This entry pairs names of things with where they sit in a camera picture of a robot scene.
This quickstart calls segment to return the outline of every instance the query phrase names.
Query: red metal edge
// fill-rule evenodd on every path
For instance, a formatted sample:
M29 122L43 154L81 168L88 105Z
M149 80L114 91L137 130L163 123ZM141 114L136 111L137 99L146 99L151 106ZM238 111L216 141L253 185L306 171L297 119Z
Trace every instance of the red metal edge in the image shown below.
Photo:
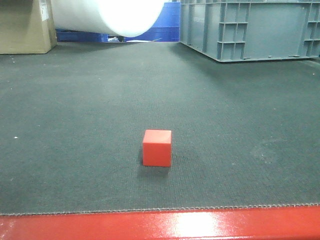
M320 206L0 216L1 240L319 240Z

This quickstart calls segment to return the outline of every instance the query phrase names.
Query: label on box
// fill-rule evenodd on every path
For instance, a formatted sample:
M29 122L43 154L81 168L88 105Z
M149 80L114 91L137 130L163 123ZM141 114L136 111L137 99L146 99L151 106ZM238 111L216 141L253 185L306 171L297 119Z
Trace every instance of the label on box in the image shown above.
M204 23L205 23L205 18L204 18L204 17L194 17L194 18L193 18L193 21L194 21L194 22L197 22L197 23L202 23L202 24L204 24Z
M40 0L40 11L42 16L42 21L49 19L47 0Z

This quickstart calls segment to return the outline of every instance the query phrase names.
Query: conveyor belt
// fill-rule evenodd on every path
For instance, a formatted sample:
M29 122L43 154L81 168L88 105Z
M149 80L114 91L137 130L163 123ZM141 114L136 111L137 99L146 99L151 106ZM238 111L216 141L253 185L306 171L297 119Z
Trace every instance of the conveyor belt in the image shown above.
M0 213L320 203L320 64L221 64L180 43L0 55ZM144 167L146 129L172 167Z

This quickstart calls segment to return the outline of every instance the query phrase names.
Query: dark gray carpet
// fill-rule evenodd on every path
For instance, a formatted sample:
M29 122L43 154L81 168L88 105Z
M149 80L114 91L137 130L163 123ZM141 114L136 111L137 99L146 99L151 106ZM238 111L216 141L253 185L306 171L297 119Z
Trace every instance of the dark gray carpet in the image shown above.
M144 167L146 129L172 167ZM0 55L0 213L320 203L320 64L180 43Z

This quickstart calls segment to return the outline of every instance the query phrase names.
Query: cardboard box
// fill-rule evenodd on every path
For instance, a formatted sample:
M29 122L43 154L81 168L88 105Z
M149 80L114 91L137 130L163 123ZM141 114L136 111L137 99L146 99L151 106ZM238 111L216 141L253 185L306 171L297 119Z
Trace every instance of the cardboard box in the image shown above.
M51 0L0 0L0 54L45 54L55 45Z

